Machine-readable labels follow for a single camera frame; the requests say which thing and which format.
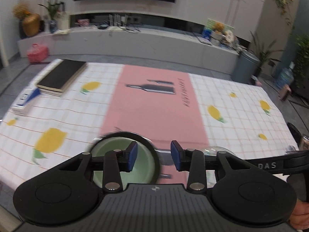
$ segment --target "human hand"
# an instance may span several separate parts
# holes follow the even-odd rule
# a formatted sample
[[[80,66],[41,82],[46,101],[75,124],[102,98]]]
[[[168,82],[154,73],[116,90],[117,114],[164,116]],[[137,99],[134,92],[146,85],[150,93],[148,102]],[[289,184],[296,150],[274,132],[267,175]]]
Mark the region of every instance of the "human hand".
[[[296,206],[290,216],[290,225],[295,229],[309,228],[309,203],[297,199]]]

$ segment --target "book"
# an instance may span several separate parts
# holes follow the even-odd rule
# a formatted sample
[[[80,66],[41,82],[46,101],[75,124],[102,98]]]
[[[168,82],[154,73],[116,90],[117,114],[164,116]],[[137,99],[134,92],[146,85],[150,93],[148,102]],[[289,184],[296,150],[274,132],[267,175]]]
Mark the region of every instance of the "book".
[[[86,67],[86,62],[65,59],[42,78],[36,86],[41,92],[61,96]]]

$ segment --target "lemon print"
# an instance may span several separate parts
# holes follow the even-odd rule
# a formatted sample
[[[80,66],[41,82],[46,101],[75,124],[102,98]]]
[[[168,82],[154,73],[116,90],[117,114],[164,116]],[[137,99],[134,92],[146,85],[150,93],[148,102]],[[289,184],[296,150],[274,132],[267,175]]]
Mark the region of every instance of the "lemon print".
[[[267,137],[266,137],[264,134],[262,134],[262,133],[260,133],[260,134],[258,135],[258,137],[259,137],[260,139],[267,140]]]
[[[234,92],[231,92],[231,93],[230,93],[230,97],[232,97],[232,98],[237,98],[237,95],[236,95]]]
[[[267,115],[270,115],[270,106],[269,104],[264,101],[264,100],[260,100],[260,105],[261,105],[261,108],[263,109],[263,111],[267,114]]]
[[[96,88],[98,88],[99,86],[101,85],[100,82],[89,82],[87,84],[83,84],[81,89],[80,89],[80,92],[83,93],[83,94],[86,94],[87,92],[89,92],[90,90],[95,90]]]
[[[56,151],[64,142],[67,133],[56,128],[49,128],[44,132],[33,149],[32,162],[39,165],[36,159],[46,158],[43,153],[52,153]]]
[[[17,121],[17,118],[13,118],[9,122],[7,122],[7,125],[15,125],[16,121]]]
[[[211,117],[213,117],[214,119],[225,123],[225,120],[221,117],[221,113],[219,112],[219,110],[217,108],[215,108],[213,105],[208,106],[208,113],[210,114]]]

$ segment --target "circular pad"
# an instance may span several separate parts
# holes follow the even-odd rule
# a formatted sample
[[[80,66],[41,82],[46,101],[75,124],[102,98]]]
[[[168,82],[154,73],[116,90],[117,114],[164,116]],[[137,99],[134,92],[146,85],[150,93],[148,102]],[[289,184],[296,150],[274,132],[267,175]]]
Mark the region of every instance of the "circular pad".
[[[49,183],[40,186],[36,190],[36,197],[45,203],[58,203],[65,201],[71,195],[71,189],[67,185],[59,183]]]
[[[296,193],[283,180],[250,168],[229,171],[214,185],[212,200],[219,211],[236,223],[265,226],[289,218]]]
[[[252,202],[265,202],[273,198],[273,188],[261,182],[248,182],[238,189],[241,197]]]
[[[27,222],[55,226],[71,223],[91,212],[98,190],[75,171],[47,171],[21,184],[13,196],[18,214]]]

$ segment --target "table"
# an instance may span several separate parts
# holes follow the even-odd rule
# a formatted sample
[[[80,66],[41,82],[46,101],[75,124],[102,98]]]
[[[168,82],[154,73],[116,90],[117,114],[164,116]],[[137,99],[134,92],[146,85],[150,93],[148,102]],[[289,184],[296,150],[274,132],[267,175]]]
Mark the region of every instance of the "table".
[[[163,150],[176,139],[183,148],[221,146],[244,159],[297,147],[261,87],[140,66],[88,63],[62,97],[41,94],[26,117],[15,117],[9,110],[0,125],[0,181],[13,190],[119,129]]]

